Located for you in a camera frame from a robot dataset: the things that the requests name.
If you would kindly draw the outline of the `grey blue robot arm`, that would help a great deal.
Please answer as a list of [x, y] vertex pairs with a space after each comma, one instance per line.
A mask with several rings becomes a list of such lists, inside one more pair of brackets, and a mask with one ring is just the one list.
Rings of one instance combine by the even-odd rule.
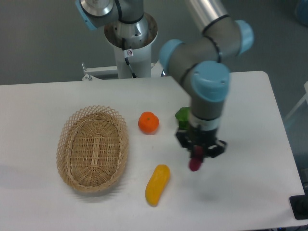
[[[104, 27], [114, 47], [119, 78], [150, 77], [151, 44], [157, 37], [155, 20], [141, 0], [77, 0], [76, 7], [90, 30]], [[229, 91], [230, 72], [224, 60], [249, 50], [254, 42], [251, 26], [230, 18], [219, 0], [186, 1], [202, 37], [186, 44], [169, 40], [159, 53], [163, 70], [190, 95], [186, 128], [176, 136], [190, 151], [191, 162], [201, 163], [226, 149], [216, 133]]]

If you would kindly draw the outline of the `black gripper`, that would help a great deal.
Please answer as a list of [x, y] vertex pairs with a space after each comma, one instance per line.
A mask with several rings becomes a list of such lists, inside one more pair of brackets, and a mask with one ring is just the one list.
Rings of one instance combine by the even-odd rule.
[[188, 126], [188, 131], [178, 129], [176, 138], [182, 148], [187, 149], [190, 153], [190, 159], [194, 158], [193, 147], [200, 146], [204, 148], [203, 158], [216, 158], [223, 154], [227, 148], [227, 142], [217, 140], [217, 128], [212, 130], [201, 130]]

